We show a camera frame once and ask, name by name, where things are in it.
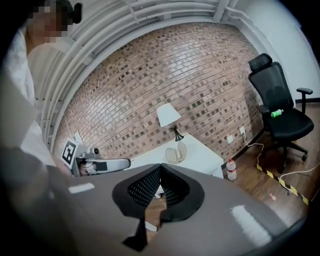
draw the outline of white wall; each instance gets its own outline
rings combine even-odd
[[[249,16],[272,46],[273,53],[244,25],[237,25],[259,53],[265,51],[281,63],[293,99],[301,99],[301,93],[296,91],[299,87],[313,90],[307,98],[319,98],[319,65],[299,22],[290,11],[277,0],[239,0],[235,8]]]

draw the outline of black office chair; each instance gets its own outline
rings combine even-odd
[[[305,115],[306,94],[313,93],[307,88],[298,88],[297,92],[302,93],[302,112],[294,108],[294,101],[291,97],[284,71],[278,62],[262,53],[249,61],[249,81],[259,93],[263,105],[258,107],[262,114],[264,129],[270,132],[271,138],[277,143],[266,148],[268,150],[283,148],[283,166],[279,170],[282,173],[286,166],[287,147],[299,150],[304,153],[302,160],[307,159],[308,151],[292,141],[298,140],[314,128],[314,123]],[[283,110],[282,115],[271,117],[271,112]]]

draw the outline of power outlet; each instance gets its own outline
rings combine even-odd
[[[234,137],[230,135],[228,138],[226,138],[226,140],[228,141],[228,144],[230,144],[231,142],[234,141]]]
[[[240,127],[240,134],[245,134],[245,127],[244,126],[242,126],[242,127]]]

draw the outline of wooden floor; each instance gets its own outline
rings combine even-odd
[[[300,104],[297,104],[297,109],[301,109]],[[283,174],[306,171],[320,162],[320,103],[307,104],[306,114],[313,121],[314,129],[307,136],[297,140],[296,143],[308,150],[307,160],[302,161],[302,152],[289,148]],[[266,133],[256,143],[262,143],[265,147],[272,144]],[[290,227],[299,218],[307,214],[308,206],[294,194],[288,195],[287,191],[276,180],[256,169],[257,156],[261,149],[262,146],[253,145],[235,161],[237,179],[233,183],[269,206]],[[281,156],[281,149],[269,151],[265,158],[259,159],[259,164],[273,174],[280,176],[277,170],[282,165]],[[320,165],[311,172],[291,174],[284,176],[283,179],[311,200],[320,187]],[[275,200],[271,198],[270,194],[275,196]],[[164,209],[166,209],[165,199],[154,198],[145,211],[146,221],[159,226],[160,212]],[[148,241],[153,239],[155,235],[156,232],[147,231]]]

